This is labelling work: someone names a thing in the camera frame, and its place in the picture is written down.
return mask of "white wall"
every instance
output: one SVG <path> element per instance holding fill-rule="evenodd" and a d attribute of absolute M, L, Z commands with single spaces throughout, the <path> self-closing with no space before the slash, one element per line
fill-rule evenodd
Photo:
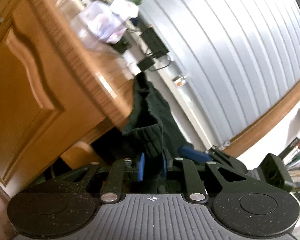
<path fill-rule="evenodd" d="M 261 140 L 238 157 L 247 169 L 259 166 L 268 153 L 279 155 L 295 138 L 300 138 L 300 101 Z"/>

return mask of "wooden countertop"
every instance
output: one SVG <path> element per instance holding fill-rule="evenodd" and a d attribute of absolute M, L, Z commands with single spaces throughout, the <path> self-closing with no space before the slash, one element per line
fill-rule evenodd
<path fill-rule="evenodd" d="M 122 127 L 132 111 L 133 76 L 125 60 L 105 44 L 98 51 L 86 49 L 56 8 L 56 0 L 29 1 L 82 88 L 115 126 Z"/>

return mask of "corrugated metal panel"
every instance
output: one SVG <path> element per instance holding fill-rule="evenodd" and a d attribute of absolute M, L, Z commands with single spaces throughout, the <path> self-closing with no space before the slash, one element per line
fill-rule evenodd
<path fill-rule="evenodd" d="M 178 71 L 190 76 L 220 143 L 300 78 L 296 0 L 144 0 L 140 14 L 173 53 Z"/>

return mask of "cabinet door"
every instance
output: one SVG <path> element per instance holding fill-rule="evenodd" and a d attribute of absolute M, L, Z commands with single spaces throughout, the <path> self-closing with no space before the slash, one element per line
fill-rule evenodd
<path fill-rule="evenodd" d="M 0 184 L 11 196 L 104 117 L 72 78 L 27 0 L 7 14 L 2 30 Z"/>

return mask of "round black pad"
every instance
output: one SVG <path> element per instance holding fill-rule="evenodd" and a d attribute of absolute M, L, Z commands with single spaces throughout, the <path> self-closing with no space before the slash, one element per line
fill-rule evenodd
<path fill-rule="evenodd" d="M 31 193 L 15 195 L 8 205 L 8 217 L 26 236 L 51 238 L 82 227 L 94 214 L 89 193 Z"/>
<path fill-rule="evenodd" d="M 277 208 L 277 202 L 268 195 L 248 194 L 240 199 L 240 206 L 255 215 L 266 215 Z"/>
<path fill-rule="evenodd" d="M 284 191 L 263 194 L 221 192 L 213 201 L 212 211 L 225 227 L 241 235 L 257 237 L 289 232 L 299 216 L 298 202 Z"/>
<path fill-rule="evenodd" d="M 53 215 L 63 211 L 67 206 L 67 199 L 60 194 L 44 194 L 31 201 L 31 209 L 41 215 Z"/>

